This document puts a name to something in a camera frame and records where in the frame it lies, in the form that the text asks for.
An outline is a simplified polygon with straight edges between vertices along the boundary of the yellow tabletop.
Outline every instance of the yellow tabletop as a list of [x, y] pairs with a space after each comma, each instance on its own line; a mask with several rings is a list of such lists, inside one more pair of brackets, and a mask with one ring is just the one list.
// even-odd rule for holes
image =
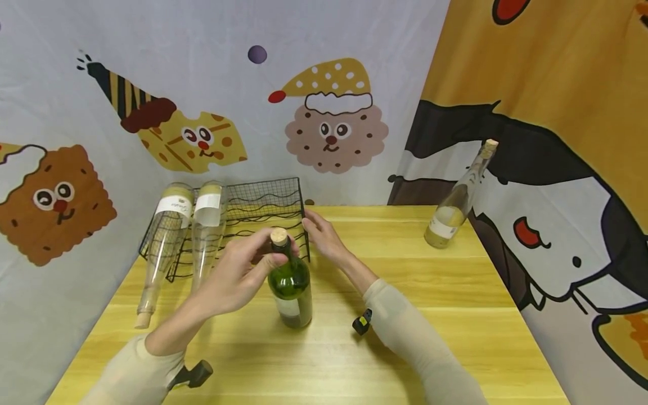
[[[444, 250], [422, 234], [433, 207], [315, 207], [341, 239], [398, 288], [475, 376], [491, 404], [568, 404], [540, 349], [470, 224]], [[312, 251], [313, 320], [284, 327], [265, 284], [242, 310], [218, 316], [189, 345], [214, 375], [197, 389], [176, 389], [167, 404], [424, 404], [417, 375], [373, 332], [351, 322], [362, 298], [331, 263]], [[76, 404], [106, 363], [134, 336], [145, 277], [138, 259], [87, 337], [48, 404]], [[191, 279], [164, 282], [152, 330], [187, 296]]]

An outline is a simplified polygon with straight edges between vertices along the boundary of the black plastic clip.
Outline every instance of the black plastic clip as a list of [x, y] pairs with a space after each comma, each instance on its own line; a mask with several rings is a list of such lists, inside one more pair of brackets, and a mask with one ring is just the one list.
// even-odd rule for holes
[[175, 378], [169, 383], [167, 389], [188, 386], [189, 388], [200, 387], [214, 373], [214, 369], [205, 360], [200, 360], [191, 370], [183, 366]]
[[359, 335], [362, 336], [369, 330], [369, 326], [371, 324], [371, 314], [371, 309], [367, 308], [364, 314], [358, 316], [351, 324], [351, 326], [353, 326], [353, 329], [355, 329]]

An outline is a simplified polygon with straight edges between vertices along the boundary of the black metal rack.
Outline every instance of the black metal rack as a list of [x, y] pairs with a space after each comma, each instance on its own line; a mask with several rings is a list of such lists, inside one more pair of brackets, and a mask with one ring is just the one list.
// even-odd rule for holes
[[[194, 189], [194, 192], [197, 195], [198, 189]], [[220, 246], [214, 248], [213, 252], [217, 260], [218, 251], [223, 250], [229, 240], [235, 237], [250, 236], [255, 232], [252, 229], [245, 229], [245, 227], [239, 229], [241, 228], [240, 224], [267, 224], [267, 226], [272, 226], [274, 220], [282, 220], [282, 226], [289, 231], [292, 230], [290, 233], [299, 244], [300, 251], [302, 251], [303, 247], [306, 247], [306, 254], [301, 258], [310, 262], [308, 234], [301, 225], [301, 219], [304, 217], [304, 201], [301, 195], [299, 178], [228, 185], [227, 201], [225, 235]], [[154, 231], [154, 229], [151, 229], [152, 222], [153, 219], [151, 218], [146, 234], [139, 246], [139, 254], [144, 259], [148, 257], [148, 244], [146, 241], [149, 240], [150, 233]], [[237, 232], [229, 232], [235, 226]], [[167, 270], [166, 278], [170, 283], [173, 283], [177, 277], [186, 278], [191, 277], [191, 275], [192, 242], [190, 225], [179, 253]]]

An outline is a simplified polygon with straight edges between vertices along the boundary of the sleeve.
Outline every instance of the sleeve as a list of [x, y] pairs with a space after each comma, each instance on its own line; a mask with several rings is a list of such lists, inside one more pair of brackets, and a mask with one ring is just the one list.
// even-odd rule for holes
[[146, 335], [130, 340], [110, 360], [81, 405], [159, 405], [167, 385], [184, 366], [184, 352], [158, 357], [144, 346]]
[[385, 280], [364, 294], [380, 341], [419, 375], [434, 405], [488, 405], [477, 381], [461, 366], [427, 319]]

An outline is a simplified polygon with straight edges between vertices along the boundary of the forearm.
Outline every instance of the forearm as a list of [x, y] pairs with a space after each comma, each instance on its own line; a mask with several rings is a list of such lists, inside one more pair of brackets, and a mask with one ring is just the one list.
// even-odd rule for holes
[[345, 252], [335, 262], [360, 295], [364, 295], [369, 287], [378, 280], [376, 273], [350, 252]]
[[200, 303], [188, 298], [153, 332], [129, 341], [81, 404], [161, 404], [184, 366], [187, 345], [206, 319]]
[[207, 314], [192, 295], [146, 337], [146, 350], [152, 356], [183, 352], [206, 320]]
[[382, 343], [419, 375], [429, 404], [487, 404], [479, 384], [461, 366], [425, 317], [396, 288], [376, 280], [364, 294]]

